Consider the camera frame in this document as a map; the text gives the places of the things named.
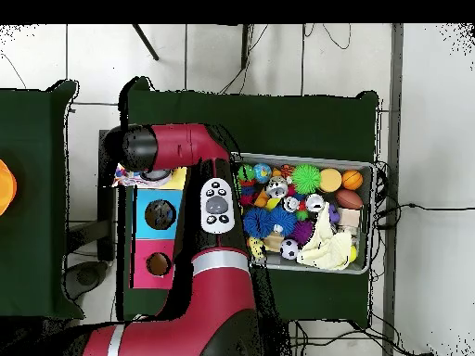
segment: plastic bin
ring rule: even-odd
[[[281,269],[288,271],[308,271],[325,272],[337,274],[362,274],[369,268],[371,262],[371,243],[373,238],[373,219],[375,214],[375,191],[376,191],[376,167],[368,162],[342,161],[332,159],[306,159],[299,157],[270,156],[251,153],[233,153],[235,162],[248,163],[255,165],[257,163],[266,163],[271,168],[280,168],[283,164],[299,165],[303,163],[315,165],[318,169],[334,168],[339,172],[348,170],[357,170],[363,175],[363,184],[356,190],[363,200],[361,209],[360,224],[358,228],[357,244],[358,256],[356,260],[348,265],[344,270],[330,271],[311,266],[302,265],[296,261],[289,261],[282,258],[275,252],[267,252],[267,267],[269,269]],[[334,193],[324,194],[327,201],[334,200]]]

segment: football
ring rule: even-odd
[[[293,239],[286,239],[280,244],[280,255],[286,260],[296,260],[299,244]]]

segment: orange object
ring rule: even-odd
[[[363,184],[363,175],[359,171],[346,171],[341,176],[341,182],[347,190],[355,190]]]
[[[17,194],[17,180],[7,165],[0,159],[0,216]]]
[[[269,196],[265,194],[265,191],[262,190],[261,194],[257,197],[256,201],[254,202],[254,205],[263,208],[265,205],[267,205],[267,201],[269,200]]]
[[[280,172],[282,173],[281,176],[284,179],[287,179],[289,176],[292,175],[294,169],[295,167],[292,167],[291,165],[288,165],[288,164],[282,165],[282,167],[280,167]]]

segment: yellow ball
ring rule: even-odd
[[[350,248],[350,262],[353,262],[356,260],[356,257],[358,256],[358,252],[356,251],[356,247],[352,246]]]
[[[341,186],[341,174],[333,168],[320,171],[320,190],[326,193],[337,191]]]

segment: toy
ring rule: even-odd
[[[0,159],[0,216],[17,194],[17,180],[7,165]]]
[[[254,169],[249,164],[241,165],[237,171],[237,178],[242,181],[249,181],[254,179]]]
[[[288,190],[287,190],[287,196],[288,197],[293,197],[295,195],[295,185],[294,184],[289,184]]]
[[[286,260],[295,260],[297,259],[297,254],[299,253],[299,245],[293,239],[284,240],[280,244],[280,255]]]
[[[273,228],[271,213],[266,209],[252,208],[244,215],[244,231],[253,237],[263,239],[269,236]]]
[[[268,200],[269,196],[265,194],[265,190],[263,189],[261,191],[261,194],[259,194],[257,199],[254,201],[254,206],[257,206],[258,208],[263,208],[265,205],[267,205]]]
[[[324,207],[325,201],[318,194],[311,194],[305,199],[305,208],[312,213],[318,213]]]
[[[271,232],[268,237],[263,239],[265,249],[273,252],[280,252],[280,244],[284,240],[284,236],[277,232]]]
[[[278,170],[277,168],[273,168],[272,169],[272,177],[274,177],[274,176],[282,176],[282,172],[280,170]]]
[[[360,210],[363,206],[363,201],[360,196],[354,191],[341,188],[335,193],[335,198],[342,208]]]
[[[265,184],[271,178],[272,170],[267,164],[254,165],[254,176],[257,183]]]
[[[328,207],[328,214],[330,216],[330,223],[337,223],[340,220],[340,215],[333,203],[330,203]]]
[[[284,197],[287,195],[289,185],[282,176],[271,177],[269,184],[265,187],[265,194],[269,197]]]
[[[355,190],[363,184],[363,175],[359,171],[346,171],[341,176],[341,181],[347,190]]]
[[[282,199],[282,208],[289,213],[293,213],[299,208],[300,201],[294,197],[285,197]]]
[[[265,246],[263,244],[263,241],[261,239],[256,239],[255,237],[250,237],[248,239],[248,247],[250,248],[250,252],[252,253],[252,256],[258,261],[261,260],[264,257],[264,250]]]
[[[291,176],[295,184],[295,191],[299,194],[312,194],[320,185],[320,171],[309,164],[301,164],[295,167]]]
[[[285,211],[282,207],[277,206],[275,209],[271,210],[271,220],[274,224],[274,231],[282,234],[283,236],[288,236],[292,233],[297,218],[295,214]]]
[[[340,215],[339,225],[351,226],[357,228],[360,224],[360,210],[339,208],[338,213]]]
[[[307,210],[298,210],[295,212],[295,217],[297,220],[304,221],[308,219],[308,211]]]
[[[320,190],[325,193],[337,191],[341,186],[341,174],[333,168],[326,168],[320,171]]]
[[[255,198],[256,190],[254,185],[256,183],[255,179],[252,180],[239,180],[241,189],[240,189],[240,198],[239,202],[242,206],[252,205],[252,201]]]
[[[298,221],[289,237],[296,240],[301,246],[308,242],[314,232],[314,223],[308,221]]]
[[[284,179],[287,179],[288,177],[291,178],[294,169],[295,167],[292,167],[291,165],[287,165],[287,164],[282,165],[280,167],[281,176]]]
[[[267,210],[272,210],[280,202],[279,197],[271,197],[264,206]]]
[[[348,259],[349,262],[353,262],[354,260],[356,260],[356,257],[358,256],[358,251],[356,251],[356,247],[355,246],[352,246],[350,248],[350,257]]]

